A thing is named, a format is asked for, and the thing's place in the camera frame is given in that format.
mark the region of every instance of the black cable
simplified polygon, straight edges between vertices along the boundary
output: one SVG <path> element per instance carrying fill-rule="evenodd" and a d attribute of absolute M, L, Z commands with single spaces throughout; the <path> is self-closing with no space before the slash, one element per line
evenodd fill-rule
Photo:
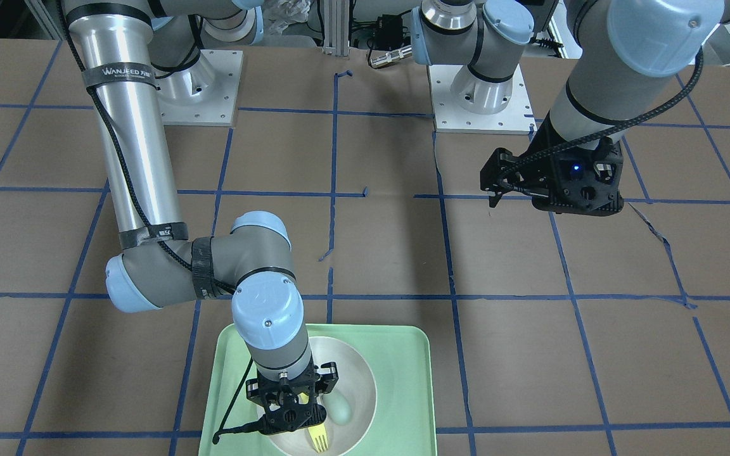
<path fill-rule="evenodd" d="M 75 47 L 75 43 L 72 42 L 72 36 L 69 32 L 69 24 L 67 23 L 67 18 L 63 14 L 63 0 L 58 0 L 58 2 L 56 2 L 56 6 L 58 10 L 58 18 L 61 21 L 61 28 L 63 29 L 64 38 L 67 40 L 70 52 L 72 52 L 72 58 L 75 58 L 75 64 L 78 66 L 78 69 L 81 72 L 85 72 L 86 66 L 84 65 L 84 61 L 80 58 L 80 54 L 78 54 L 78 49 Z M 101 117 L 101 120 L 106 127 L 106 131 L 107 133 L 109 133 L 109 138 L 114 145 L 114 151 L 117 153 L 117 158 L 120 163 L 120 170 L 122 171 L 122 176 L 125 180 L 125 187 L 128 190 L 129 199 L 131 199 L 131 205 L 134 207 L 134 211 L 136 211 L 139 219 L 142 220 L 142 223 L 146 227 L 150 227 L 151 222 L 150 220 L 148 220 L 148 216 L 145 214 L 145 211 L 139 204 L 139 198 L 137 198 L 137 194 L 134 191 L 134 184 L 133 182 L 131 182 L 131 174 L 128 170 L 128 164 L 125 163 L 125 156 L 122 152 L 122 148 L 120 147 L 120 141 L 117 138 L 117 133 L 114 130 L 111 116 L 109 116 L 109 112 L 107 112 L 107 110 L 103 106 L 103 102 L 101 101 L 101 98 L 99 97 L 98 91 L 95 89 L 95 87 L 87 87 L 86 92 L 89 93 L 90 98 L 92 98 L 95 110 Z M 164 241 L 159 241 L 157 242 L 157 244 L 159 244 L 162 250 L 165 251 L 165 253 L 167 253 L 169 257 L 171 257 L 175 262 L 179 263 L 180 266 L 187 269 L 188 271 L 193 270 L 191 264 L 185 262 L 185 259 L 180 257 L 175 251 L 173 251 L 167 243 L 165 243 Z M 217 280 L 215 278 L 214 283 L 229 294 L 235 292 L 235 287 L 232 285 L 221 282 L 220 280 Z"/>
<path fill-rule="evenodd" d="M 205 30 L 205 18 L 199 17 L 200 21 L 198 25 L 195 23 L 195 15 L 190 15 L 188 18 L 192 18 L 191 22 L 191 34 L 193 35 L 193 46 L 191 46 L 191 49 L 188 50 L 188 53 L 185 54 L 185 58 L 183 58 L 179 63 L 177 63 L 175 66 L 158 66 L 154 65 L 153 62 L 151 62 L 151 66 L 156 68 L 157 70 L 160 70 L 161 72 L 166 72 L 164 75 L 157 76 L 157 80 L 164 80 L 167 77 L 170 77 L 173 74 L 179 73 L 182 70 L 185 70 L 188 65 L 191 64 L 191 54 L 193 54 L 193 51 L 197 49 L 203 49 L 204 45 L 201 44 L 201 34 L 203 30 Z"/>
<path fill-rule="evenodd" d="M 323 23 L 323 14 L 319 11 L 321 8 L 321 4 L 319 3 L 319 0 L 317 0 L 317 18 L 319 20 L 319 32 L 323 35 L 323 39 L 325 39 L 325 23 Z"/>
<path fill-rule="evenodd" d="M 412 12 L 414 8 L 408 9 L 407 11 L 400 12 L 397 15 L 394 15 L 394 17 L 388 18 L 388 20 L 385 21 L 385 23 L 390 23 L 396 20 L 397 18 L 402 18 L 404 15 L 406 15 L 409 12 Z M 373 55 L 373 46 L 376 45 L 376 32 L 371 34 L 371 37 L 368 38 L 365 43 L 368 45 L 368 55 L 365 56 L 365 60 L 368 63 L 368 66 L 373 68 L 374 70 L 379 70 L 380 68 L 374 68 L 371 64 L 371 55 Z"/>
<path fill-rule="evenodd" d="M 524 191 L 521 190 L 520 187 L 512 184 L 508 184 L 507 182 L 502 182 L 504 179 L 508 178 L 510 175 L 518 172 L 521 170 L 522 167 L 525 167 L 526 165 L 529 165 L 533 162 L 539 161 L 544 158 L 548 158 L 549 156 L 556 155 L 557 153 L 564 152 L 570 148 L 574 148 L 577 146 L 580 146 L 582 144 L 591 142 L 591 141 L 597 141 L 597 139 L 605 138 L 605 136 L 615 135 L 616 133 L 623 132 L 624 130 L 632 127 L 636 127 L 639 124 L 643 124 L 643 122 L 646 122 L 652 118 L 655 118 L 662 113 L 665 113 L 667 110 L 671 109 L 673 106 L 680 103 L 686 96 L 689 96 L 689 93 L 692 92 L 692 89 L 697 86 L 698 81 L 700 80 L 700 75 L 703 72 L 703 49 L 700 48 L 698 51 L 697 56 L 695 56 L 695 71 L 692 73 L 692 76 L 689 78 L 689 82 L 686 83 L 686 85 L 681 89 L 680 92 L 677 93 L 677 95 L 670 98 L 668 101 L 666 101 L 664 104 L 661 104 L 661 106 L 658 106 L 654 110 L 647 111 L 646 113 L 643 113 L 640 116 L 625 120 L 623 122 L 619 122 L 616 125 L 613 125 L 612 127 L 606 128 L 605 130 L 601 130 L 601 132 L 591 133 L 587 136 L 582 136 L 581 138 L 574 139 L 573 141 L 566 141 L 562 142 L 561 144 L 557 144 L 554 146 L 551 146 L 549 148 L 544 148 L 543 150 L 540 150 L 539 152 L 532 153 L 529 156 L 524 156 L 524 158 L 520 158 L 519 161 L 511 165 L 509 168 L 504 170 L 504 172 L 498 177 L 498 182 L 501 183 L 501 187 L 506 188 L 508 186 L 509 190 L 513 191 L 519 191 L 520 193 L 524 193 Z"/>
<path fill-rule="evenodd" d="M 252 369 L 252 358 L 250 358 L 249 364 L 247 364 L 247 369 L 244 370 L 244 375 L 241 376 L 241 381 L 238 382 L 238 387 L 235 389 L 233 398 L 231 399 L 231 401 L 229 401 L 227 412 L 225 412 L 224 418 L 221 419 L 221 424 L 219 425 L 218 430 L 215 431 L 214 438 L 212 438 L 212 442 L 214 442 L 214 445 L 218 445 L 219 439 L 224 434 L 234 433 L 233 429 L 225 429 L 224 426 L 225 424 L 227 424 L 227 418 L 229 417 L 229 412 L 233 409 L 233 406 L 235 405 L 235 400 L 238 399 L 238 393 L 241 393 L 241 388 L 244 387 L 244 381 L 246 381 L 247 376 L 250 375 L 250 369 Z"/>

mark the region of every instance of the white bowl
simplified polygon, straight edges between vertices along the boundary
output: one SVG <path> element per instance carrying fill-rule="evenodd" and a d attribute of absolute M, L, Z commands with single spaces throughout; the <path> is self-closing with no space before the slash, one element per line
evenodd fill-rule
<path fill-rule="evenodd" d="M 316 366 L 335 361 L 340 373 L 333 395 L 342 395 L 351 407 L 351 421 L 345 426 L 334 424 L 326 419 L 325 430 L 328 434 L 328 451 L 322 456 L 342 456 L 353 450 L 373 423 L 376 415 L 376 380 L 371 367 L 353 346 L 344 341 L 327 338 L 309 338 Z M 259 407 L 259 416 L 264 410 Z M 294 433 L 281 433 L 269 439 L 278 450 L 287 456 L 316 456 L 307 429 Z"/>

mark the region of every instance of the blue tape grid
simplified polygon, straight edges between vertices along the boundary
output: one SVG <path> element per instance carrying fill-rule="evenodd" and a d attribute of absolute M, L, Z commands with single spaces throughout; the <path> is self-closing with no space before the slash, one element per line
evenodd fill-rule
<path fill-rule="evenodd" d="M 593 380 L 593 389 L 596 390 L 596 400 L 599 402 L 599 412 L 602 415 L 602 424 L 605 428 L 605 435 L 608 438 L 608 445 L 610 447 L 610 454 L 617 456 L 616 443 L 613 440 L 613 433 L 610 428 L 610 419 L 608 418 L 608 409 L 605 406 L 605 398 L 602 396 L 602 387 L 599 385 L 599 378 L 596 375 L 596 364 L 593 363 L 593 355 L 591 354 L 591 344 L 587 340 L 587 334 L 585 332 L 585 323 L 582 320 L 582 312 L 579 310 L 579 301 L 576 299 L 576 294 L 573 292 L 573 283 L 570 279 L 570 271 L 568 271 L 568 262 L 565 259 L 565 251 L 562 249 L 562 239 L 560 239 L 560 231 L 556 226 L 556 219 L 554 213 L 548 213 L 548 217 L 551 219 L 551 230 L 554 233 L 554 241 L 556 242 L 556 248 L 560 252 L 560 262 L 562 262 L 562 271 L 565 274 L 565 285 L 568 286 L 568 294 L 570 295 L 571 304 L 573 304 L 573 314 L 576 316 L 576 323 L 579 326 L 579 335 L 582 337 L 582 346 L 585 349 L 585 358 L 587 358 L 587 366 L 591 370 L 591 379 Z"/>
<path fill-rule="evenodd" d="M 678 81 L 678 84 L 683 86 L 683 81 L 681 80 L 681 76 L 675 75 L 675 78 Z M 712 136 L 712 131 L 707 126 L 706 122 L 703 120 L 703 116 L 700 115 L 700 111 L 698 111 L 698 107 L 695 105 L 695 101 L 693 100 L 692 96 L 689 96 L 689 104 L 692 106 L 692 110 L 695 112 L 695 115 L 698 117 L 698 120 L 700 121 L 700 126 L 703 128 L 704 132 L 706 132 L 706 137 L 709 139 L 709 142 L 712 143 L 712 148 L 715 150 L 715 154 L 717 154 L 717 159 L 719 160 L 720 164 L 722 165 L 722 169 L 725 170 L 725 174 L 728 176 L 728 180 L 730 180 L 730 169 L 728 168 L 728 165 L 725 162 L 725 159 L 722 158 L 722 153 L 720 153 L 719 147 L 717 147 L 717 142 L 715 142 L 714 137 Z"/>
<path fill-rule="evenodd" d="M 6 162 L 6 159 L 8 159 L 10 152 L 12 151 L 13 146 L 15 145 L 15 142 L 17 142 L 18 135 L 20 135 L 21 130 L 23 129 L 23 126 L 28 118 L 28 115 L 30 111 L 35 109 L 54 109 L 54 110 L 90 110 L 92 107 L 90 106 L 53 106 L 53 104 L 35 104 L 35 99 L 37 99 L 38 94 L 43 87 L 44 82 L 46 81 L 47 76 L 49 75 L 49 70 L 52 67 L 53 62 L 55 61 L 55 58 L 58 54 L 58 50 L 60 47 L 60 43 L 58 46 L 56 46 L 55 51 L 53 52 L 52 58 L 47 66 L 46 71 L 44 72 L 44 75 L 41 78 L 41 81 L 39 83 L 39 86 L 37 90 L 35 90 L 35 93 L 33 95 L 32 100 L 29 104 L 0 104 L 0 108 L 11 108 L 11 109 L 24 109 L 25 113 L 23 118 L 21 119 L 20 124 L 18 124 L 17 130 L 14 133 L 13 138 L 11 139 L 11 142 L 8 144 L 8 148 L 6 148 L 5 154 L 0 161 L 0 172 L 2 168 L 4 167 L 4 164 Z M 240 108 L 240 110 L 250 110 L 250 111 L 264 111 L 264 112 L 294 112 L 294 113 L 325 113 L 325 115 L 372 115 L 372 116 L 379 116 L 379 117 L 423 117 L 423 118 L 430 118 L 431 115 L 425 115 L 425 113 L 371 113 L 371 112 L 355 112 L 355 111 L 338 111 L 336 109 L 336 79 L 335 78 L 335 109 L 332 111 L 327 110 L 279 110 L 279 109 L 267 109 L 267 108 Z M 681 127 L 681 128 L 703 128 L 706 133 L 707 137 L 709 138 L 709 141 L 712 143 L 712 147 L 715 150 L 715 153 L 718 156 L 718 159 L 720 159 L 720 162 L 722 164 L 722 167 L 724 167 L 725 172 L 727 173 L 729 179 L 730 179 L 730 170 L 728 170 L 728 167 L 722 159 L 722 155 L 719 152 L 719 149 L 712 137 L 710 135 L 710 130 L 713 129 L 730 129 L 730 125 L 707 125 L 703 121 L 700 113 L 697 110 L 697 107 L 695 104 L 693 104 L 693 101 L 689 99 L 689 102 L 692 104 L 693 110 L 695 111 L 696 115 L 698 116 L 698 119 L 700 120 L 700 125 L 683 125 L 683 124 L 661 124 L 661 123 L 653 123 L 653 124 L 646 124 L 647 127 Z M 335 138 L 334 138 L 334 144 L 333 147 L 336 147 L 336 123 L 335 123 Z M 180 191 L 180 193 L 183 194 L 214 194 L 215 196 L 215 214 L 214 214 L 214 227 L 212 228 L 212 231 L 215 231 L 215 223 L 217 223 L 217 214 L 221 203 L 221 196 L 223 194 L 256 194 L 256 196 L 316 196 L 316 197 L 330 197 L 330 198 L 336 198 L 336 197 L 363 197 L 363 194 L 337 194 L 336 189 L 332 187 L 332 191 L 328 194 L 326 193 L 278 193 L 277 191 L 270 191 L 270 193 L 260 193 L 260 191 L 224 191 L 221 190 L 223 179 L 226 175 L 226 167 L 227 167 L 227 160 L 229 158 L 229 143 L 231 142 L 232 138 L 232 130 L 229 132 L 228 135 L 228 142 L 227 142 L 227 148 L 225 153 L 225 158 L 222 164 L 222 170 L 221 170 L 221 176 L 220 176 L 220 183 L 218 185 L 218 188 L 216 191 L 201 191 L 201 190 L 183 190 Z M 631 157 L 631 162 L 634 165 L 634 168 L 636 170 L 637 178 L 639 180 L 639 183 L 641 185 L 641 189 L 644 191 L 644 199 L 628 199 L 630 202 L 645 202 L 645 203 L 663 203 L 663 204 L 692 204 L 692 205 L 730 205 L 730 201 L 720 201 L 720 200 L 694 200 L 694 199 L 651 199 L 649 197 L 649 194 L 647 193 L 646 186 L 643 184 L 643 179 L 640 176 L 640 172 L 637 170 L 637 164 L 634 161 L 634 158 L 632 157 L 631 150 L 629 150 L 629 145 L 625 143 L 625 147 L 627 148 L 627 152 L 629 156 Z M 333 177 L 336 177 L 336 167 L 333 169 Z M 331 303 L 333 300 L 446 300 L 449 298 L 454 303 L 454 322 L 456 326 L 456 334 L 457 334 L 457 344 L 458 344 L 458 355 L 459 355 L 459 367 L 461 369 L 461 380 L 463 381 L 463 388 L 464 388 L 464 409 L 466 410 L 467 415 L 467 427 L 439 427 L 437 429 L 437 433 L 440 434 L 468 434 L 470 437 L 470 450 L 472 454 L 475 454 L 475 445 L 474 445 L 474 435 L 480 434 L 480 433 L 549 433 L 549 432 L 588 432 L 588 431 L 605 431 L 606 434 L 608 434 L 608 442 L 611 445 L 611 451 L 613 454 L 615 454 L 615 447 L 612 442 L 612 436 L 611 431 L 626 431 L 626 430 L 645 430 L 645 429 L 677 429 L 677 428 L 730 428 L 730 422 L 643 422 L 642 424 L 610 424 L 606 420 L 606 412 L 605 412 L 605 406 L 603 406 L 603 399 L 601 396 L 600 389 L 598 387 L 598 380 L 596 380 L 596 373 L 594 373 L 594 367 L 592 365 L 592 357 L 590 353 L 590 347 L 586 343 L 586 335 L 583 331 L 583 323 L 580 321 L 580 314 L 579 314 L 579 308 L 577 308 L 577 300 L 645 300 L 646 298 L 663 298 L 663 300 L 681 300 L 682 296 L 655 296 L 655 295 L 637 295 L 637 294 L 574 294 L 573 288 L 570 285 L 570 274 L 568 274 L 567 270 L 567 263 L 565 261 L 564 252 L 561 250 L 561 242 L 559 239 L 559 233 L 558 229 L 556 227 L 556 221 L 553 219 L 553 216 L 551 216 L 551 222 L 553 223 L 553 229 L 555 234 L 555 240 L 560 247 L 560 258 L 563 262 L 563 268 L 566 274 L 566 283 L 568 283 L 568 291 L 570 294 L 568 295 L 527 295 L 527 296 L 515 296 L 515 295 L 458 295 L 455 292 L 455 283 L 454 280 L 452 280 L 452 259 L 451 259 L 451 252 L 449 251 L 449 233 L 448 233 L 448 225 L 446 223 L 446 208 L 444 204 L 444 200 L 453 200 L 453 199 L 485 199 L 485 196 L 472 196 L 471 194 L 444 194 L 443 192 L 443 185 L 440 181 L 440 174 L 438 174 L 438 180 L 439 180 L 439 193 L 438 194 L 419 194 L 417 197 L 419 198 L 437 198 L 440 200 L 441 204 L 441 210 L 442 210 L 442 222 L 444 226 L 444 239 L 445 239 L 445 248 L 447 250 L 447 257 L 448 257 L 448 269 L 450 272 L 450 294 L 449 295 L 425 295 L 425 294 L 333 294 L 333 269 L 330 269 L 330 274 L 328 274 L 328 292 L 325 295 L 304 295 L 304 298 L 325 298 L 328 303 L 328 320 L 331 320 Z M 18 446 L 17 455 L 23 453 L 24 445 L 26 444 L 26 440 L 28 439 L 53 439 L 53 438 L 165 438 L 165 439 L 171 439 L 171 446 L 170 446 L 170 454 L 175 453 L 176 448 L 176 441 L 179 438 L 199 438 L 200 437 L 200 431 L 180 431 L 179 425 L 181 424 L 181 417 L 184 407 L 184 398 L 186 396 L 186 386 L 188 385 L 188 376 L 189 376 L 189 370 L 191 367 L 192 362 L 192 355 L 193 355 L 193 349 L 195 345 L 195 336 L 196 332 L 198 330 L 198 320 L 199 320 L 199 303 L 197 303 L 197 307 L 194 311 L 194 320 L 191 327 L 191 341 L 188 346 L 188 357 L 186 358 L 186 366 L 185 371 L 182 375 L 182 388 L 180 390 L 180 397 L 179 397 L 179 403 L 177 404 L 177 415 L 175 418 L 175 424 L 174 424 L 174 430 L 171 432 L 138 432 L 138 433 L 123 433 L 123 432 L 66 432 L 66 433 L 38 433 L 38 432 L 32 432 L 30 428 L 32 427 L 32 421 L 35 418 L 35 413 L 37 412 L 37 407 L 39 404 L 39 401 L 41 400 L 41 393 L 43 392 L 43 387 L 46 384 L 46 378 L 49 375 L 49 369 L 52 364 L 53 355 L 55 353 L 55 350 L 58 346 L 58 340 L 60 338 L 60 334 L 63 331 L 63 323 L 66 320 L 66 316 L 68 314 L 70 302 L 72 300 L 102 300 L 102 298 L 107 298 L 104 294 L 79 294 L 75 292 L 75 285 L 79 279 L 80 270 L 83 267 L 83 263 L 87 254 L 87 251 L 89 250 L 89 246 L 92 241 L 92 236 L 94 233 L 94 229 L 96 226 L 96 223 L 98 223 L 99 215 L 101 214 L 103 203 L 105 201 L 105 196 L 109 193 L 109 187 L 108 185 L 104 186 L 104 188 L 65 188 L 65 187 L 0 187 L 0 191 L 54 191 L 55 193 L 100 193 L 101 198 L 98 202 L 98 207 L 96 208 L 95 214 L 93 216 L 92 223 L 90 224 L 89 233 L 87 233 L 86 240 L 84 242 L 83 249 L 81 251 L 81 254 L 79 256 L 79 262 L 75 269 L 75 275 L 73 276 L 73 281 L 70 284 L 69 292 L 66 294 L 64 293 L 20 293 L 20 292 L 0 292 L 0 297 L 17 297 L 17 298 L 64 298 L 65 303 L 63 307 L 63 311 L 61 311 L 61 315 L 58 320 L 58 325 L 56 328 L 55 335 L 53 336 L 53 342 L 50 346 L 50 350 L 47 356 L 46 364 L 44 364 L 44 370 L 42 371 L 41 380 L 39 381 L 39 385 L 37 387 L 37 392 L 35 393 L 35 397 L 33 400 L 33 404 L 31 407 L 31 412 L 28 417 L 28 421 L 25 424 L 24 431 L 21 433 L 0 433 L 0 439 L 19 439 L 20 445 Z M 330 227 L 330 234 L 333 236 L 333 228 Z M 710 296 L 710 295 L 690 295 L 689 298 L 692 298 L 692 300 L 712 300 L 712 301 L 730 301 L 730 296 Z M 591 372 L 593 372 L 594 376 L 594 387 L 596 387 L 597 390 L 597 398 L 599 399 L 599 406 L 600 410 L 603 411 L 603 421 L 605 421 L 604 424 L 588 424 L 588 425 L 568 425 L 568 426 L 531 426 L 531 427 L 474 427 L 471 423 L 471 416 L 469 413 L 469 403 L 468 403 L 468 386 L 466 384 L 466 367 L 464 367 L 463 363 L 463 347 L 460 344 L 460 328 L 459 328 L 459 321 L 458 321 L 458 315 L 457 315 L 457 305 L 458 300 L 571 300 L 574 304 L 577 312 L 577 323 L 579 323 L 580 326 L 580 333 L 582 334 L 583 344 L 585 344 L 586 347 L 586 355 L 588 356 L 589 365 L 591 366 Z M 710 352 L 709 346 L 707 344 L 705 335 L 702 331 L 701 325 L 697 319 L 697 317 L 693 318 L 695 321 L 695 326 L 698 330 L 698 335 L 700 336 L 702 346 L 707 353 L 707 358 L 710 362 L 710 365 L 712 366 L 713 373 L 715 374 L 715 378 L 718 382 L 718 385 L 720 387 L 722 395 L 724 395 L 724 401 L 727 404 L 729 413 L 730 413 L 730 398 L 727 394 L 727 390 L 724 386 L 724 382 L 722 382 L 722 378 L 719 375 L 719 370 L 716 366 L 715 360 L 713 358 L 712 352 Z"/>
<path fill-rule="evenodd" d="M 437 134 L 432 132 L 432 149 L 435 156 L 435 145 L 437 144 Z M 441 225 L 444 230 L 444 254 L 447 259 L 447 275 L 449 276 L 449 301 L 452 303 L 452 323 L 455 326 L 455 347 L 458 352 L 458 372 L 461 375 L 461 395 L 464 401 L 464 414 L 466 415 L 466 430 L 469 437 L 469 449 L 471 456 L 477 456 L 478 448 L 475 444 L 475 433 L 472 432 L 474 426 L 472 422 L 472 411 L 470 410 L 469 401 L 469 381 L 466 378 L 466 362 L 464 361 L 463 340 L 461 340 L 461 317 L 458 311 L 458 292 L 455 288 L 455 268 L 452 266 L 452 248 L 449 242 L 449 223 L 447 222 L 447 205 L 444 199 L 444 180 L 441 179 L 441 173 L 438 165 L 435 165 L 435 180 L 438 185 L 438 204 L 441 211 Z"/>
<path fill-rule="evenodd" d="M 15 129 L 15 133 L 13 134 L 11 141 L 9 142 L 8 147 L 5 149 L 2 160 L 0 160 L 0 173 L 2 172 L 2 168 L 4 168 L 5 162 L 8 161 L 8 157 L 13 151 L 13 146 L 15 146 L 15 143 L 18 140 L 18 135 L 21 134 L 21 130 L 24 128 L 24 124 L 27 123 L 27 118 L 30 116 L 30 111 L 32 111 L 32 107 L 35 105 L 35 101 L 38 99 L 38 95 L 41 93 L 41 89 L 43 89 L 44 83 L 46 83 L 47 81 L 47 77 L 49 76 L 49 70 L 52 69 L 53 63 L 55 63 L 55 58 L 58 57 L 58 51 L 60 49 L 61 41 L 58 41 L 55 46 L 55 51 L 53 51 L 52 57 L 49 58 L 49 63 L 47 63 L 46 69 L 44 69 L 44 74 L 41 75 L 41 80 L 38 81 L 38 87 L 36 87 L 35 92 L 32 93 L 30 103 L 24 108 L 24 115 L 21 117 L 21 121 L 18 122 L 18 127 Z"/>
<path fill-rule="evenodd" d="M 224 156 L 221 159 L 221 173 L 218 177 L 218 185 L 215 186 L 215 203 L 214 203 L 214 220 L 210 228 L 210 235 L 215 236 L 215 227 L 218 224 L 218 215 L 221 210 L 221 188 L 224 187 L 224 181 L 227 176 L 227 163 L 229 162 L 229 154 L 233 145 L 233 130 L 228 129 L 227 141 L 224 147 Z M 170 438 L 170 446 L 168 447 L 168 456 L 176 456 L 176 448 L 179 439 L 182 438 L 180 427 L 182 427 L 182 415 L 185 410 L 185 399 L 188 396 L 188 384 L 191 380 L 191 366 L 193 365 L 193 354 L 196 346 L 196 335 L 199 332 L 199 318 L 202 311 L 202 302 L 197 300 L 193 309 L 193 323 L 191 325 L 191 337 L 188 341 L 188 354 L 185 358 L 185 370 L 182 373 L 182 386 L 179 389 L 179 401 L 176 405 L 176 415 L 174 416 L 174 430 Z"/>

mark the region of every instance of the metal frame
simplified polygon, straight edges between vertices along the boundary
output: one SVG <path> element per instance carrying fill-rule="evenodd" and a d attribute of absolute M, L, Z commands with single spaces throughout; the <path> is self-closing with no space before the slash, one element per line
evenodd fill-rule
<path fill-rule="evenodd" d="M 513 76 L 514 89 L 507 107 L 495 115 L 478 115 L 455 102 L 450 86 L 461 65 L 430 66 L 432 108 L 435 112 L 435 130 L 450 133 L 496 133 L 528 135 L 536 132 L 537 124 L 525 81 L 518 66 Z"/>
<path fill-rule="evenodd" d="M 240 50 L 203 50 L 218 73 L 217 95 L 197 104 L 171 104 L 160 98 L 160 116 L 164 125 L 203 125 L 232 127 L 235 124 L 238 84 L 244 52 Z"/>
<path fill-rule="evenodd" d="M 335 57 L 348 57 L 350 30 L 350 3 L 348 0 L 325 0 L 323 2 L 324 31 L 323 52 Z"/>

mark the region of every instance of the silver arm tube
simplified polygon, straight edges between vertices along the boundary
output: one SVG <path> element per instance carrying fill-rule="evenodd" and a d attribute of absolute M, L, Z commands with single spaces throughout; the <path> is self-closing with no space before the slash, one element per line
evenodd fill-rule
<path fill-rule="evenodd" d="M 87 68 L 123 61 L 151 63 L 148 43 L 153 32 L 138 18 L 91 15 L 72 22 L 70 33 L 80 44 Z M 128 81 L 104 84 L 96 90 L 112 118 L 134 193 L 151 225 L 182 222 L 157 90 L 150 84 Z M 119 231 L 142 228 L 144 223 L 131 203 L 117 153 L 102 123 L 101 135 Z"/>

